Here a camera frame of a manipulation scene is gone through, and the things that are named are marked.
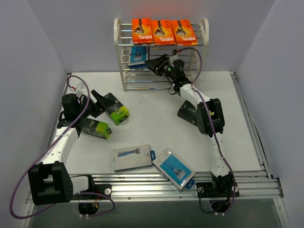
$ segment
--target orange box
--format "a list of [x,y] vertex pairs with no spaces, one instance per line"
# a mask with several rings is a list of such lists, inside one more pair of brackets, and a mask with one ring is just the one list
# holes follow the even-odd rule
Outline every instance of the orange box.
[[189,20],[172,20],[171,25],[177,46],[198,44]]
[[150,18],[132,19],[132,39],[134,44],[153,43]]
[[169,20],[153,20],[152,32],[155,45],[175,44],[175,38]]

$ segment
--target product package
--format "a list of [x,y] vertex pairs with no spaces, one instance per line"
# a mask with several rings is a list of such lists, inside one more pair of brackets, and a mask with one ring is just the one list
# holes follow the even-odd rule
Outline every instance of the product package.
[[132,39],[134,44],[153,43],[150,18],[132,19]]
[[152,32],[155,45],[174,45],[175,38],[169,20],[153,20]]
[[177,112],[177,116],[181,119],[197,126],[197,114],[196,107],[194,107],[189,101],[185,101]]
[[150,151],[149,145],[133,146],[128,148],[114,149],[114,171],[127,171],[153,166],[152,157],[154,151]]
[[179,189],[182,190],[195,172],[172,150],[166,148],[153,164]]
[[120,103],[119,100],[112,94],[108,93],[104,96],[112,101],[115,101],[115,104],[107,108],[107,115],[115,122],[116,125],[119,125],[125,119],[129,117],[129,110]]
[[171,25],[177,46],[198,44],[189,20],[172,20]]
[[109,125],[105,122],[84,118],[82,123],[83,128],[81,131],[85,134],[90,134],[102,139],[108,139],[112,133],[111,128],[109,128]]
[[144,63],[146,60],[149,60],[149,46],[130,47],[128,64],[130,69],[146,68],[147,65]]

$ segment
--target green and black box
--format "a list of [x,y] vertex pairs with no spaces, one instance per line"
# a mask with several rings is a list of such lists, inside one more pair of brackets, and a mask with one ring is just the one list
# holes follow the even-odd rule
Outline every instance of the green and black box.
[[123,106],[123,104],[120,103],[120,101],[117,100],[117,98],[112,93],[108,93],[104,97],[115,101],[114,105],[107,108],[106,113],[115,122],[116,125],[119,125],[121,122],[128,118],[129,110]]
[[83,121],[82,132],[99,138],[108,139],[112,133],[111,128],[105,122],[85,118]]

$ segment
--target shelf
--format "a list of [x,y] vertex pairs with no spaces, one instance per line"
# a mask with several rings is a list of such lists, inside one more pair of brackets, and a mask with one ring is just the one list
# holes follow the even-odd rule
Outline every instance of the shelf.
[[[195,35],[198,39],[198,45],[191,47],[203,48],[202,59],[206,54],[209,44],[209,23],[207,19],[202,19],[198,24],[191,24]],[[166,53],[172,56],[172,50],[181,48],[177,45],[154,45],[154,44],[130,44],[132,41],[132,24],[122,23],[120,19],[114,20],[114,43],[116,55],[123,85],[123,91],[131,90],[165,90],[170,85],[163,80],[162,77],[157,77],[149,69],[129,69],[129,51],[132,46],[150,46],[149,58],[158,58]],[[178,54],[179,58],[185,62],[186,76],[191,80],[199,69],[200,63],[195,51],[185,50],[183,54]]]

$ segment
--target purple cable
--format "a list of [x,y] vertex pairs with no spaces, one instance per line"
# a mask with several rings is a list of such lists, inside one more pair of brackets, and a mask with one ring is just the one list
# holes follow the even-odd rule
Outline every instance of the purple cable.
[[[226,165],[228,166],[229,171],[230,171],[231,174],[232,174],[234,189],[233,189],[233,195],[232,195],[232,200],[231,200],[230,206],[227,208],[227,210],[225,210],[225,211],[223,212],[223,214],[226,214],[226,213],[228,213],[228,212],[230,211],[230,209],[231,209],[231,207],[232,207],[232,204],[233,204],[233,202],[234,202],[234,198],[235,198],[235,196],[236,196],[236,186],[237,186],[237,183],[236,183],[236,179],[235,179],[235,176],[234,176],[234,173],[233,173],[233,170],[232,170],[231,166],[230,166],[229,163],[227,162],[226,158],[224,158],[223,153],[222,153],[222,151],[220,150],[219,141],[218,141],[217,135],[216,135],[216,133],[215,133],[214,125],[213,125],[213,122],[212,122],[212,118],[211,118],[211,115],[210,115],[210,111],[209,111],[209,109],[208,109],[208,106],[207,106],[207,104],[206,104],[206,102],[205,102],[203,96],[202,96],[202,95],[200,94],[200,92],[199,92],[197,89],[195,89],[195,87],[194,87],[194,82],[199,78],[200,72],[201,72],[202,59],[201,59],[200,52],[199,52],[197,49],[193,48],[193,47],[185,47],[185,48],[179,49],[178,52],[181,52],[182,50],[186,50],[186,49],[194,50],[194,51],[196,51],[196,52],[198,53],[198,55],[199,55],[199,60],[200,60],[200,65],[199,65],[199,67],[200,67],[200,68],[199,68],[199,71],[198,71],[196,77],[194,78],[194,80],[193,80],[192,83],[191,83],[191,87],[192,87],[192,89],[199,95],[199,97],[201,98],[201,101],[203,102],[203,104],[204,104],[204,106],[205,106],[205,108],[206,108],[207,116],[208,116],[208,119],[209,119],[209,122],[210,122],[210,125],[211,125],[211,129],[212,129],[212,133],[213,133],[213,135],[214,135],[215,142],[217,143],[217,146],[218,146],[218,152],[219,152],[220,156],[222,157],[222,159],[224,160],[224,162],[226,163]],[[213,201],[213,202],[210,204],[210,207],[212,208],[212,205],[213,205],[214,203],[216,203],[216,202],[222,202],[222,201],[221,201],[221,200]]]
[[111,212],[111,211],[114,210],[114,208],[115,208],[115,203],[114,203],[114,201],[113,201],[110,197],[107,197],[107,196],[105,196],[105,195],[102,195],[102,194],[99,194],[99,193],[94,193],[94,192],[81,192],[81,193],[78,193],[78,194],[79,194],[79,195],[96,195],[96,196],[100,196],[100,197],[102,197],[102,198],[105,198],[105,199],[111,201],[112,204],[113,204],[113,207],[112,207],[111,209],[106,210],[106,211],[102,211],[102,212],[100,212],[100,213],[98,213],[98,214],[88,215],[88,217],[95,217],[95,216],[104,215],[104,214],[106,214],[106,213]]
[[85,107],[84,109],[82,110],[82,112],[79,114],[79,116],[66,128],[65,131],[62,132],[62,134],[55,140],[53,141],[50,146],[46,149],[46,151],[44,153],[42,153],[37,159],[35,159],[31,164],[30,166],[24,171],[24,173],[21,175],[21,177],[19,178],[19,180],[17,181],[17,184],[11,194],[11,197],[10,197],[10,201],[9,201],[9,212],[10,212],[10,215],[12,217],[14,217],[15,219],[28,219],[28,218],[31,218],[33,216],[36,216],[40,213],[42,213],[43,211],[46,211],[47,209],[49,209],[50,207],[54,206],[55,204],[52,204],[52,205],[49,205],[47,206],[46,208],[34,213],[34,214],[31,214],[31,215],[27,215],[27,216],[19,216],[19,215],[16,215],[13,211],[13,201],[14,201],[14,198],[15,198],[15,195],[16,195],[16,192],[18,190],[18,187],[19,185],[21,184],[22,180],[24,179],[24,177],[27,175],[28,171],[33,167],[33,165],[35,165],[38,161],[40,161],[45,155],[46,153],[54,146],[56,145],[56,143],[62,138],[62,136],[67,133],[67,131],[80,119],[80,117],[85,113],[88,105],[89,105],[89,101],[90,101],[90,90],[89,90],[89,87],[87,86],[86,82],[80,78],[79,76],[75,76],[75,75],[70,75],[67,77],[67,80],[66,80],[66,83],[67,83],[67,86],[69,88],[71,88],[70,84],[69,84],[69,79],[71,77],[75,77],[75,78],[78,78],[80,81],[82,81],[85,86],[86,86],[86,89],[87,89],[87,101],[86,101],[86,104],[85,104]]

